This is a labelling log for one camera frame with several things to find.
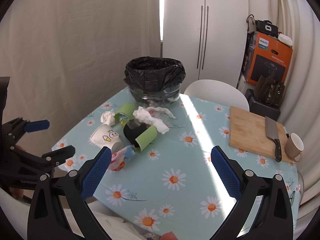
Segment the person right hand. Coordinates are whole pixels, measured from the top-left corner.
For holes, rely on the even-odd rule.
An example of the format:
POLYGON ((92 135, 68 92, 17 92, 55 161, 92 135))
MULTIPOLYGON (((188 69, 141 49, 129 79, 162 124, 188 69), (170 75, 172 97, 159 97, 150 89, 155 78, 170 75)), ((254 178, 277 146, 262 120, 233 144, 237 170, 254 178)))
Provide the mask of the person right hand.
POLYGON ((173 232, 167 232, 160 237, 160 240, 178 240, 173 232))

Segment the person left hand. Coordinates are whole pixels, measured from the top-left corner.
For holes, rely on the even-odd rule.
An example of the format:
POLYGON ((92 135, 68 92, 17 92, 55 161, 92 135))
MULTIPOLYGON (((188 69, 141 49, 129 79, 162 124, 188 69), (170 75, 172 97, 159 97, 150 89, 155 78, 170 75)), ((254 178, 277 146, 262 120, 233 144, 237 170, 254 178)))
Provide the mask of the person left hand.
POLYGON ((10 190, 11 196, 17 200, 21 200, 24 196, 23 189, 10 187, 9 190, 10 190))

